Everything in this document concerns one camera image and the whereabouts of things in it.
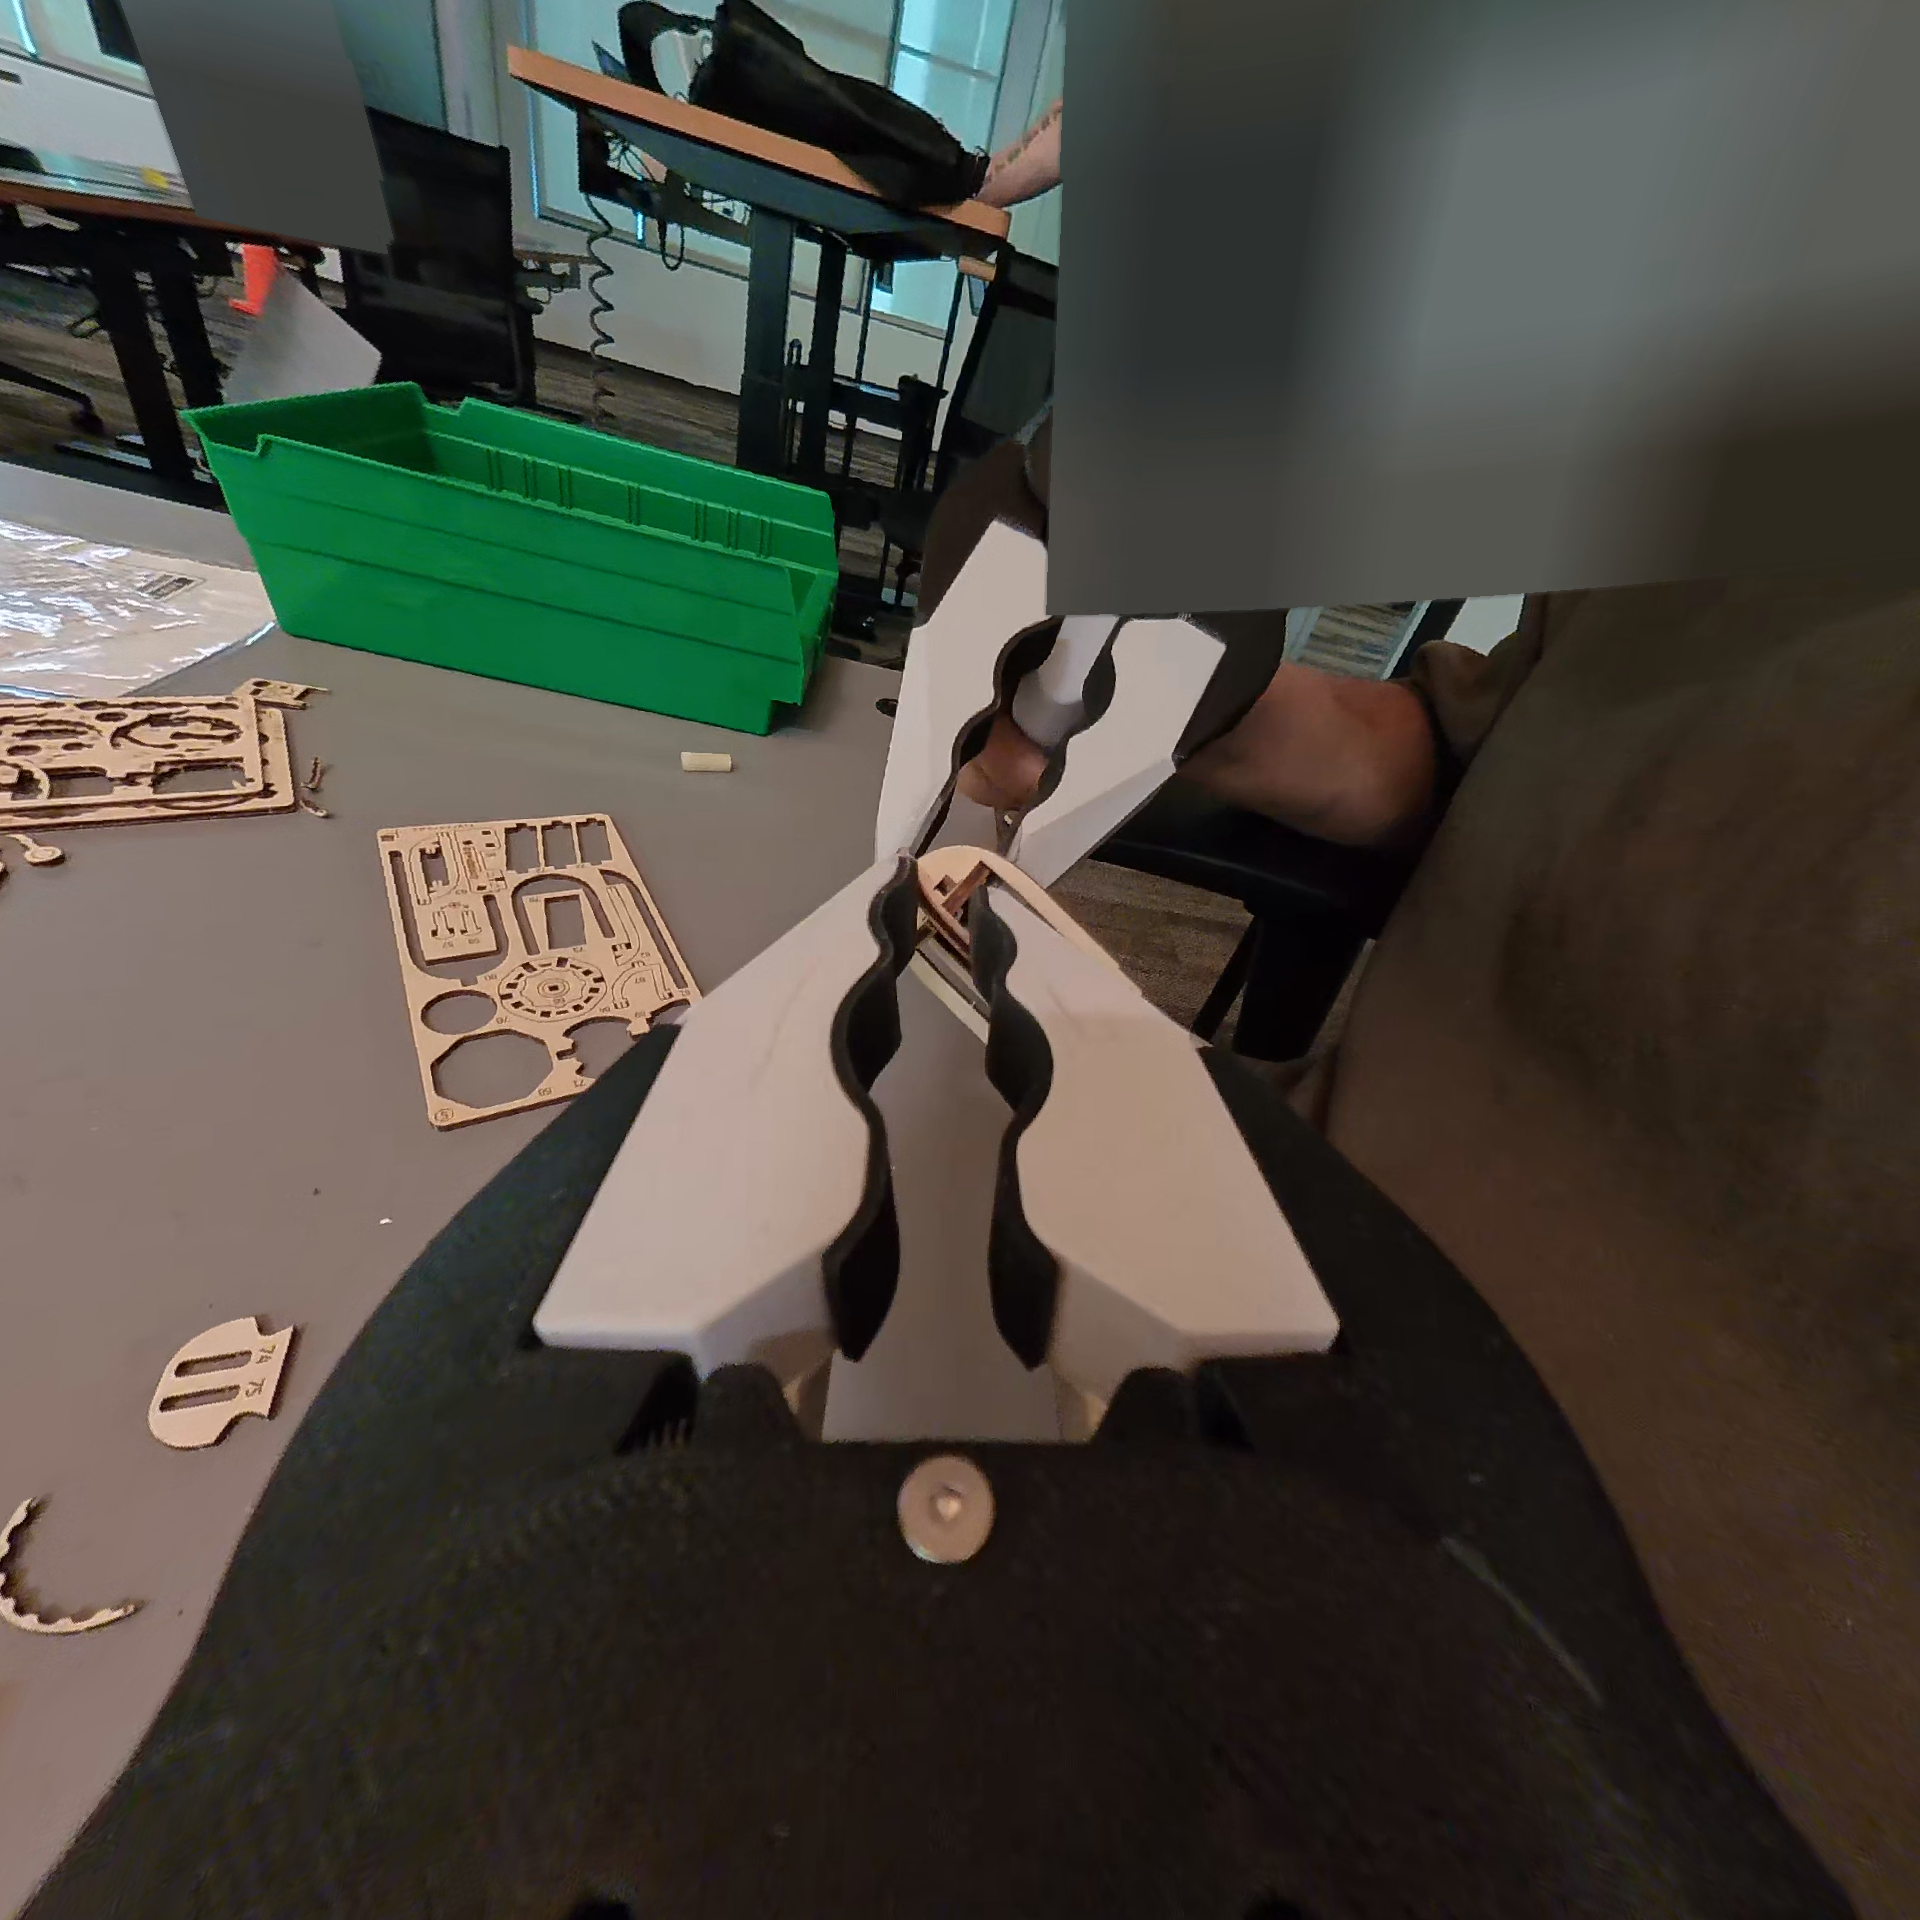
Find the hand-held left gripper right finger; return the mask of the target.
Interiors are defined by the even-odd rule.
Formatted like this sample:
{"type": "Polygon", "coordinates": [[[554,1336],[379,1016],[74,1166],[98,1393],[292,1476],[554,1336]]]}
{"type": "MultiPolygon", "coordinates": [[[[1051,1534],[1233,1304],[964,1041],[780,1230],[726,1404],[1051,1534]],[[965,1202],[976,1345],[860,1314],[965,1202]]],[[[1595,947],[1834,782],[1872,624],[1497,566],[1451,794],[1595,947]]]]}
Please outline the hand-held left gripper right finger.
{"type": "Polygon", "coordinates": [[[985,1275],[1032,1370],[1326,1354],[1338,1317],[1191,1037],[1012,892],[968,910],[982,1067],[1010,1112],[985,1275]]]}

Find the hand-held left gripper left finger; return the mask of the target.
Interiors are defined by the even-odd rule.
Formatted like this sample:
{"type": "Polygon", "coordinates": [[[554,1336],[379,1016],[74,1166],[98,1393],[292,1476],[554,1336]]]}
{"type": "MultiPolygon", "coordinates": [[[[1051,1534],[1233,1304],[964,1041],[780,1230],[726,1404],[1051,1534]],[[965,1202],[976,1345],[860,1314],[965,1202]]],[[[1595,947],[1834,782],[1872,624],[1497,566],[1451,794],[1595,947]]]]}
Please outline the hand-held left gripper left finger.
{"type": "Polygon", "coordinates": [[[534,1317],[550,1349],[697,1370],[860,1360],[900,1285],[874,1089],[917,938],[880,861],[694,1005],[534,1317]]]}

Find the wooden arch puzzle piece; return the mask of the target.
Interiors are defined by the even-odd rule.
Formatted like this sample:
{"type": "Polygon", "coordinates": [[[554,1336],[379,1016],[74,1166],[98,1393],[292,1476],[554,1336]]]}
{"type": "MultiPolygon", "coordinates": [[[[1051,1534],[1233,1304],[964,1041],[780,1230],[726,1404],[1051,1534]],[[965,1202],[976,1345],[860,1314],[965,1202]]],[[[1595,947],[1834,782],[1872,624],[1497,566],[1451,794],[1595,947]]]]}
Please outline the wooden arch puzzle piece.
{"type": "Polygon", "coordinates": [[[914,880],[917,944],[910,972],[980,1042],[989,1035],[989,1006],[974,982],[968,931],[968,910],[974,901],[985,901],[999,891],[1069,947],[1094,961],[1110,959],[1040,882],[985,848],[965,844],[932,848],[914,862],[914,880]]]}

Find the person's right forearm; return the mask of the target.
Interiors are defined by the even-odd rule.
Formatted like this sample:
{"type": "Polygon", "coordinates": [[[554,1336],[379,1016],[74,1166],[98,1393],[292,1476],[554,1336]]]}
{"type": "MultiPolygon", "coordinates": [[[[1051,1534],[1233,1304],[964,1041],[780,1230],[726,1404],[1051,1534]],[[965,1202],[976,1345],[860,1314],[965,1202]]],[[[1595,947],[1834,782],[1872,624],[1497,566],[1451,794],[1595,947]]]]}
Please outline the person's right forearm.
{"type": "Polygon", "coordinates": [[[1297,662],[1179,774],[1219,805],[1373,853],[1424,841],[1445,784],[1442,734],[1416,691],[1297,662]]]}

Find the grey desk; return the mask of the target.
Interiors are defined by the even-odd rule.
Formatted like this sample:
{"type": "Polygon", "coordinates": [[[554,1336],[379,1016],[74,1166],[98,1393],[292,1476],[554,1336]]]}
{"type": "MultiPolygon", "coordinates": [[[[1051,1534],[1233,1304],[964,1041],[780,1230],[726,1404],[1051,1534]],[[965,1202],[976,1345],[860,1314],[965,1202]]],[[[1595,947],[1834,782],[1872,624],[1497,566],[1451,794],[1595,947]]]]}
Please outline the grey desk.
{"type": "Polygon", "coordinates": [[[84,829],[4,882],[4,1514],[42,1502],[19,1570],[44,1610],[140,1605],[76,1639],[4,1628],[4,1917],[135,1752],[325,1375],[555,1115],[427,1123],[378,830],[604,813],[710,991],[872,851],[900,684],[827,658],[795,720],[748,736],[267,628],[168,688],[245,678],[318,688],[290,736],[332,819],[84,829]],[[168,1359],[242,1317],[295,1331],[272,1419],[152,1441],[168,1359]]]}

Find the black-framed wooden-top desk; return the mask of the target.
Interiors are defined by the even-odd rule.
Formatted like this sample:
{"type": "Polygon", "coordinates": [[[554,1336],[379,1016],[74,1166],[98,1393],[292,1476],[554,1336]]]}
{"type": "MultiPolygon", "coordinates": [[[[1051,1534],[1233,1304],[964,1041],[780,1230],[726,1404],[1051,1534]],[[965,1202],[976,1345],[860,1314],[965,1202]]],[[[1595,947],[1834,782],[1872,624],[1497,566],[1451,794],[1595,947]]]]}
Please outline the black-framed wooden-top desk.
{"type": "Polygon", "coordinates": [[[200,283],[225,278],[232,253],[256,243],[318,294],[323,253],[214,223],[177,196],[58,173],[4,169],[1,203],[4,266],[76,274],[92,296],[140,438],[140,455],[110,453],[106,465],[148,474],[188,506],[221,508],[177,404],[197,413],[221,402],[200,283]]]}
{"type": "Polygon", "coordinates": [[[825,487],[827,402],[850,255],[868,260],[994,262],[1005,243],[1010,214],[978,201],[910,207],[864,183],[829,152],[785,134],[522,46],[509,46],[503,60],[517,85],[581,123],[622,137],[689,187],[748,209],[735,463],[752,472],[825,487]],[[784,428],[788,320],[795,245],[802,238],[815,245],[820,260],[797,387],[797,453],[789,463],[784,428]]]}

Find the person's right hand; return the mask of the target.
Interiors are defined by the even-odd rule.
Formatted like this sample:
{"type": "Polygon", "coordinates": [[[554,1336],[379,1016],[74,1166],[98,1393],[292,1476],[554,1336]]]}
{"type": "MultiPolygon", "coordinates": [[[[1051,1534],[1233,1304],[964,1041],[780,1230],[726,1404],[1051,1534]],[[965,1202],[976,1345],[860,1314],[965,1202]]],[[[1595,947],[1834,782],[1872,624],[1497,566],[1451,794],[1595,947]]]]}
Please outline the person's right hand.
{"type": "Polygon", "coordinates": [[[956,781],[956,794],[991,813],[1032,808],[1048,773],[1049,749],[1032,741],[1001,713],[956,781]]]}

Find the wooden puzzle sheet with gear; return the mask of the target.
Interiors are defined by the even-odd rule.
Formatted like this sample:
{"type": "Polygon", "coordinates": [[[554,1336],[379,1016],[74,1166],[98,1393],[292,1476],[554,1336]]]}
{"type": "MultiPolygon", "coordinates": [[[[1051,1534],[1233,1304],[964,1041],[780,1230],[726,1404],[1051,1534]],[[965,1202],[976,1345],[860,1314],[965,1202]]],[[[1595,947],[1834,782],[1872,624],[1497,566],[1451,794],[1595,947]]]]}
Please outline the wooden puzzle sheet with gear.
{"type": "Polygon", "coordinates": [[[581,1037],[642,1039],[702,991],[606,813],[376,832],[425,1121],[584,1092],[581,1037]]]}

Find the black mesh chair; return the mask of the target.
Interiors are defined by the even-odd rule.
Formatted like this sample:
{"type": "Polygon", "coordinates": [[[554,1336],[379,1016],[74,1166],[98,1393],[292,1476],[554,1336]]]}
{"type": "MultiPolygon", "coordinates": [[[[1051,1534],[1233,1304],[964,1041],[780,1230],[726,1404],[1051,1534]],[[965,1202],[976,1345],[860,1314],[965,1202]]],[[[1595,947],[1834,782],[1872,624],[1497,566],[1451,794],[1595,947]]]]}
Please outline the black mesh chair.
{"type": "Polygon", "coordinates": [[[1018,438],[1051,397],[1057,268],[1005,250],[983,284],[968,351],[945,390],[903,377],[894,491],[934,496],[994,447],[1018,438]]]}

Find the green plastic bin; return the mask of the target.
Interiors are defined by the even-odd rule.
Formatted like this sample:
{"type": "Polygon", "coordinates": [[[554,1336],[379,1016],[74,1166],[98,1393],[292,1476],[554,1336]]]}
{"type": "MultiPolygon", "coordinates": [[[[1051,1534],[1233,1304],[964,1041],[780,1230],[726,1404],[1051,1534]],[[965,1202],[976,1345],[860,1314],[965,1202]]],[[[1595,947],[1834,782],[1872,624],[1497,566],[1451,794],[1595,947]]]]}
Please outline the green plastic bin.
{"type": "Polygon", "coordinates": [[[407,383],[185,421],[294,638],[753,736],[805,700],[825,493],[407,383]]]}

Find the rounded slotted wooden piece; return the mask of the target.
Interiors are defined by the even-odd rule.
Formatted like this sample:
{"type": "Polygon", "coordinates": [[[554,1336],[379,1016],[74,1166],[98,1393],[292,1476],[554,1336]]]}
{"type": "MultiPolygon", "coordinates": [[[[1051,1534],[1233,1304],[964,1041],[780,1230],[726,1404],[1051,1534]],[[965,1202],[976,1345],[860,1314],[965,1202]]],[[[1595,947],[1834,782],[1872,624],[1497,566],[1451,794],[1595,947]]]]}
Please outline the rounded slotted wooden piece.
{"type": "Polygon", "coordinates": [[[217,1446],[242,1420],[269,1420],[295,1328],[267,1331],[242,1314],[189,1336],[165,1360],[148,1407],[148,1432],[173,1452],[217,1446]]]}

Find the black bag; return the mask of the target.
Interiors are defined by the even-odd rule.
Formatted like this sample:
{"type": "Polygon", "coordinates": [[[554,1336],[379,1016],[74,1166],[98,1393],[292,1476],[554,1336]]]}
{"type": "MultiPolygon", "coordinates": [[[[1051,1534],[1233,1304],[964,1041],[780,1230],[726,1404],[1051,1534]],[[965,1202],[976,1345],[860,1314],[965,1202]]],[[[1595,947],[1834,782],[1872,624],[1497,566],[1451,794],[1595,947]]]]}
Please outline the black bag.
{"type": "Polygon", "coordinates": [[[890,88],[820,65],[752,2],[722,2],[710,19],[630,2],[616,28],[633,85],[815,146],[894,203],[958,207],[985,180],[985,154],[890,88]]]}

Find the wooden puzzle sheet with rings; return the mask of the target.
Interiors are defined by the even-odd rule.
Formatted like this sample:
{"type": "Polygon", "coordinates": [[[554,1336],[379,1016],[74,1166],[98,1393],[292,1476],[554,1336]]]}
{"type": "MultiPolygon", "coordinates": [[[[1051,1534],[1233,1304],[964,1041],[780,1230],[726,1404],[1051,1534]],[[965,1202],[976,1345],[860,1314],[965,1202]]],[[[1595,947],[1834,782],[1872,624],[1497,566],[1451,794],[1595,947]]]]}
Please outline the wooden puzzle sheet with rings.
{"type": "Polygon", "coordinates": [[[1,829],[27,837],[299,805],[288,716],[306,684],[225,695],[4,699],[1,829]]]}

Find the curved toothed wooden piece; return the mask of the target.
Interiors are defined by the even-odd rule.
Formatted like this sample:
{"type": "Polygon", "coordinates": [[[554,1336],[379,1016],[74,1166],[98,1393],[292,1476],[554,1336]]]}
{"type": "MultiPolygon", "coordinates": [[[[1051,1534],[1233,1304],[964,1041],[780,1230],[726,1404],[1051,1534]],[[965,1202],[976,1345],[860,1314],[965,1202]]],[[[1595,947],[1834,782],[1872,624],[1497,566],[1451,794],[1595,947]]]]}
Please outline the curved toothed wooden piece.
{"type": "Polygon", "coordinates": [[[95,1606],[84,1613],[47,1613],[39,1606],[25,1574],[21,1555],[42,1501],[19,1501],[1,1526],[1,1624],[33,1639],[63,1641],[104,1631],[140,1613],[138,1601],[95,1606]]]}

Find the clear plastic bag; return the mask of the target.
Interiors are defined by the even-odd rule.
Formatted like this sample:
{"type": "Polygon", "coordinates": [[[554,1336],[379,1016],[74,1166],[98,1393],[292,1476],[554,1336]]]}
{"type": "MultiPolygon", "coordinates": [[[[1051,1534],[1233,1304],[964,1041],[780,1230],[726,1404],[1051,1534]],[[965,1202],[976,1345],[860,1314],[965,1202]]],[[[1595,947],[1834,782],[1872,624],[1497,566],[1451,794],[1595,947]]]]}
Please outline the clear plastic bag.
{"type": "Polygon", "coordinates": [[[1,524],[1,699],[138,695],[275,622],[257,574],[1,524]]]}

